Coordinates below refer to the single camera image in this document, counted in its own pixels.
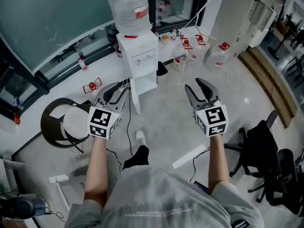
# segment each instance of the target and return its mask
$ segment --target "t-shirt sleeve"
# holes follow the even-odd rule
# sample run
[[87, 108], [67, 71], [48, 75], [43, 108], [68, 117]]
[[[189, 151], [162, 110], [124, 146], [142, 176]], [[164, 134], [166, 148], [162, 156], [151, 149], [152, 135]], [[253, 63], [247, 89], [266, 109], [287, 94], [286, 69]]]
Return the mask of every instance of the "t-shirt sleeve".
[[264, 221], [260, 212], [252, 203], [244, 199], [231, 183], [218, 183], [211, 196], [228, 212], [231, 224], [237, 220], [245, 220], [252, 228], [264, 228]]
[[83, 204], [72, 204], [65, 228], [93, 228], [100, 223], [102, 206], [87, 199]]

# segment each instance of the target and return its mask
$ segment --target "gray t-shirt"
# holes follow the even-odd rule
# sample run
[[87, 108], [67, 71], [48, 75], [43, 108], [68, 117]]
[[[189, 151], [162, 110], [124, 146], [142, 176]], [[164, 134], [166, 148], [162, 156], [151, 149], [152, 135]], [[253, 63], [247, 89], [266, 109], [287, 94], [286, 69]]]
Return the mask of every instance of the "gray t-shirt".
[[259, 211], [227, 182], [211, 196], [182, 178], [151, 166], [125, 169], [104, 208], [93, 200], [73, 204], [66, 228], [228, 228], [246, 220], [263, 228]]

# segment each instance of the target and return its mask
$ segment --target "black pants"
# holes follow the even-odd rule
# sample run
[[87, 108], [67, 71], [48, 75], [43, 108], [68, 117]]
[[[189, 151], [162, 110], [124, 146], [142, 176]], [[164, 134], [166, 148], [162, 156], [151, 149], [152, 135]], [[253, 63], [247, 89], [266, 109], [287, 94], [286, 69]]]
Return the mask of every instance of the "black pants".
[[135, 166], [135, 165], [149, 165], [148, 162], [149, 149], [147, 146], [140, 146], [135, 155], [124, 162], [123, 169]]

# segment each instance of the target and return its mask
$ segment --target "person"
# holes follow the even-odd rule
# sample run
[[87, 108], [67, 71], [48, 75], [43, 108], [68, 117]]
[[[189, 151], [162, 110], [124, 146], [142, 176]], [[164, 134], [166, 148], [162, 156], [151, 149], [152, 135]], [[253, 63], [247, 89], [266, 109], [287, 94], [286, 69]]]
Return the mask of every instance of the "person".
[[149, 149], [142, 131], [136, 133], [136, 139], [139, 149], [124, 163], [109, 197], [106, 140], [94, 139], [84, 202], [72, 205], [66, 228], [264, 227], [257, 208], [229, 183], [221, 135], [210, 137], [209, 194], [174, 174], [149, 166]]

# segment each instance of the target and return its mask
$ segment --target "white appliance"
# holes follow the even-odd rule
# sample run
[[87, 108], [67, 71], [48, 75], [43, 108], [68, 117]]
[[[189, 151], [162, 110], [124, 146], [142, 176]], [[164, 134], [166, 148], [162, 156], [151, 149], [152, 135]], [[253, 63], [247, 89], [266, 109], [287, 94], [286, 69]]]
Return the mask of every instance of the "white appliance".
[[276, 17], [275, 0], [222, 0], [211, 36], [227, 42], [230, 56], [261, 43]]
[[137, 38], [126, 38], [119, 33], [117, 40], [124, 60], [124, 76], [130, 79], [132, 100], [140, 114], [138, 96], [157, 87], [158, 38], [149, 31]]

